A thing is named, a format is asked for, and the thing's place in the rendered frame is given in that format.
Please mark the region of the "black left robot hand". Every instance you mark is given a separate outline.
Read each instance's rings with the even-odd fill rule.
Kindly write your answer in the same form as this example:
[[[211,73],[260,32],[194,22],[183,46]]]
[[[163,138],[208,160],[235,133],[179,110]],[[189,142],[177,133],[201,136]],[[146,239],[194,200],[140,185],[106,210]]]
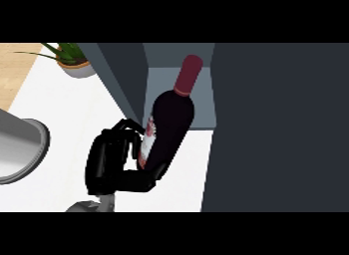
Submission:
[[[149,192],[157,185],[154,175],[142,170],[124,170],[129,152],[139,157],[143,127],[121,119],[103,129],[93,141],[87,166],[86,186],[90,195],[109,195],[117,191]]]

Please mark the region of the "dark red wine bottle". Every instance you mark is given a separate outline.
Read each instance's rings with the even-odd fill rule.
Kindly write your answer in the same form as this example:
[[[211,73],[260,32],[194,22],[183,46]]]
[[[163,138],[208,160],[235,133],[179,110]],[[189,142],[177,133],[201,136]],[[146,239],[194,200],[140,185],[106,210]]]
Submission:
[[[188,55],[183,59],[174,88],[155,99],[139,153],[139,169],[160,180],[170,168],[183,137],[194,120],[189,97],[202,68],[202,59]]]

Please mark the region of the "grey open cabinet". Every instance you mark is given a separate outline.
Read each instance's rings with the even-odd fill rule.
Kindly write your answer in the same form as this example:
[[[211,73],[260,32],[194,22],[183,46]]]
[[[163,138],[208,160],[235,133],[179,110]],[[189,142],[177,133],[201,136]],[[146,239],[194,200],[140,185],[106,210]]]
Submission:
[[[216,128],[210,61],[213,43],[80,43],[93,69],[129,119],[148,123],[158,95],[174,88],[183,58],[198,55],[202,68],[191,99],[191,130]]]

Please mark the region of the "dark grey cabinet door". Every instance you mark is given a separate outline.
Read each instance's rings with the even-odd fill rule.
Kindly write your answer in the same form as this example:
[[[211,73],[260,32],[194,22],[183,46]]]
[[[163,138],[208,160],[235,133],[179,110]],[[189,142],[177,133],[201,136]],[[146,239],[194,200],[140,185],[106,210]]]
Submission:
[[[205,211],[349,211],[349,44],[219,44]]]

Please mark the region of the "grey cylindrical pot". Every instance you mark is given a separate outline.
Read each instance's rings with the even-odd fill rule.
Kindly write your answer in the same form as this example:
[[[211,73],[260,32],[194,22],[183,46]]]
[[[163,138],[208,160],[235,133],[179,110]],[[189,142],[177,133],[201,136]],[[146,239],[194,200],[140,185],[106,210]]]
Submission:
[[[0,109],[0,185],[19,181],[41,163],[50,131],[34,119],[19,119]]]

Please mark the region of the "green potted plant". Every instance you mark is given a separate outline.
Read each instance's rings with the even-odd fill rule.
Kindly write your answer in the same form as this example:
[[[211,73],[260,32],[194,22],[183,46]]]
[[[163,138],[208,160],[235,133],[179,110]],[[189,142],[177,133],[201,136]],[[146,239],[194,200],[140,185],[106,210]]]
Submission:
[[[77,43],[59,43],[58,47],[43,43],[43,46],[53,53],[53,56],[41,53],[34,54],[32,52],[29,52],[29,55],[34,54],[55,60],[63,72],[75,79],[84,79],[96,75],[90,60]]]

